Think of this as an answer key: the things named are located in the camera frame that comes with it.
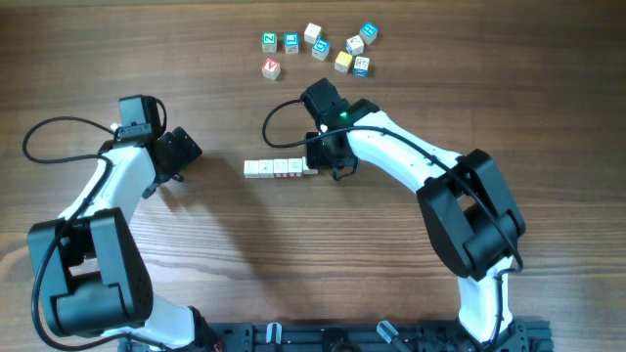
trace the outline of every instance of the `yellow cube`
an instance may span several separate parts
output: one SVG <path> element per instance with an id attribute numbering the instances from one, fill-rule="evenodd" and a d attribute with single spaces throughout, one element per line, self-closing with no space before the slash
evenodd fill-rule
<path id="1" fill-rule="evenodd" d="M 335 69 L 339 72 L 348 73 L 350 64 L 352 64 L 352 55 L 346 52 L 339 52 L 335 60 Z"/>

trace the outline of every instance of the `wooden table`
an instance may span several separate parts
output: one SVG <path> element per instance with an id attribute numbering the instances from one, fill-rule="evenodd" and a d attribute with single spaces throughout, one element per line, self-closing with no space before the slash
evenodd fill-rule
<path id="1" fill-rule="evenodd" d="M 511 278 L 518 316 L 550 320 L 558 351 L 626 346 L 626 27 L 617 2 L 300 2 L 0 12 L 0 350 L 45 347 L 30 321 L 25 244 L 36 222 L 76 199 L 95 162 L 38 165 L 22 156 L 35 123 L 76 115 L 109 125 L 117 99 L 161 98 L 169 126 L 204 150 L 142 200 L 131 230 L 155 291 L 213 322 L 414 322 L 454 319 L 457 280 L 428 241 L 416 198 L 371 164 L 330 176 L 247 180 L 245 159 L 273 150 L 260 127 L 275 105 L 328 77 L 444 149 L 488 151 L 527 223 L 527 269 Z M 372 77 L 334 70 L 367 21 Z M 323 27 L 326 62 L 261 52 L 260 34 Z M 267 57 L 279 81 L 261 75 Z M 287 108 L 278 142 L 313 123 Z M 109 136 L 45 127 L 41 157 L 92 153 Z"/>

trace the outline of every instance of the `block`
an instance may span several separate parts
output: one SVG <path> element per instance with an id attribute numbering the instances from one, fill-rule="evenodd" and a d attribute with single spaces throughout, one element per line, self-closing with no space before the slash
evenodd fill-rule
<path id="1" fill-rule="evenodd" d="M 305 42 L 315 44 L 320 37 L 322 37 L 322 28 L 319 25 L 310 23 L 304 29 Z"/>
<path id="2" fill-rule="evenodd" d="M 274 160 L 259 160 L 258 176 L 260 178 L 274 178 Z"/>
<path id="3" fill-rule="evenodd" d="M 346 52 L 339 52 L 335 60 L 335 69 L 339 72 L 348 73 L 350 64 L 352 63 L 352 55 Z"/>
<path id="4" fill-rule="evenodd" d="M 319 171 L 317 169 L 310 169 L 309 166 L 306 164 L 306 156 L 302 157 L 302 173 L 305 175 L 315 175 L 317 174 Z"/>
<path id="5" fill-rule="evenodd" d="M 289 161 L 287 159 L 274 159 L 274 177 L 289 176 Z"/>
<path id="6" fill-rule="evenodd" d="M 372 44 L 377 35 L 379 35 L 379 28 L 370 22 L 365 23 L 361 31 L 359 31 L 359 36 L 367 45 Z"/>
<path id="7" fill-rule="evenodd" d="M 276 32 L 263 32 L 261 45 L 266 53 L 276 53 L 278 48 L 278 36 Z"/>
<path id="8" fill-rule="evenodd" d="M 359 77 L 367 77 L 370 68 L 370 59 L 357 57 L 354 59 L 354 75 Z"/>
<path id="9" fill-rule="evenodd" d="M 297 33 L 285 33 L 285 52 L 287 54 L 297 54 L 299 45 Z"/>
<path id="10" fill-rule="evenodd" d="M 290 177 L 302 177 L 302 158 L 289 159 Z"/>
<path id="11" fill-rule="evenodd" d="M 318 39 L 315 44 L 313 44 L 313 50 L 311 53 L 313 58 L 324 61 L 326 57 L 329 55 L 331 51 L 331 43 L 326 40 Z"/>
<path id="12" fill-rule="evenodd" d="M 281 73 L 281 64 L 272 59 L 267 59 L 261 68 L 263 75 L 271 80 L 276 80 Z"/>
<path id="13" fill-rule="evenodd" d="M 348 54 L 352 56 L 362 54 L 363 49 L 365 49 L 365 44 L 363 44 L 363 40 L 361 40 L 361 37 L 358 35 L 355 35 L 345 41 L 345 50 L 347 50 Z"/>
<path id="14" fill-rule="evenodd" d="M 244 161 L 244 176 L 246 178 L 258 178 L 258 160 Z"/>

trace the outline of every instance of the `green cube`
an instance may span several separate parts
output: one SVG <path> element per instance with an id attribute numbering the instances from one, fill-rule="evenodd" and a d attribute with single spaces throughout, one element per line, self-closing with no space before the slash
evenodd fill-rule
<path id="1" fill-rule="evenodd" d="M 261 44 L 263 46 L 263 51 L 266 53 L 276 53 L 278 49 L 278 36 L 276 32 L 263 32 L 263 36 L 261 37 Z"/>

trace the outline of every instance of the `row of white blocks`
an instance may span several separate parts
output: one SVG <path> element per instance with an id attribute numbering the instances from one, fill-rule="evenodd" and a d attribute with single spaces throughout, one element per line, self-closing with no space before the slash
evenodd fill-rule
<path id="1" fill-rule="evenodd" d="M 306 156 L 244 161 L 246 178 L 297 178 L 317 173 L 317 169 L 310 169 L 306 166 Z"/>

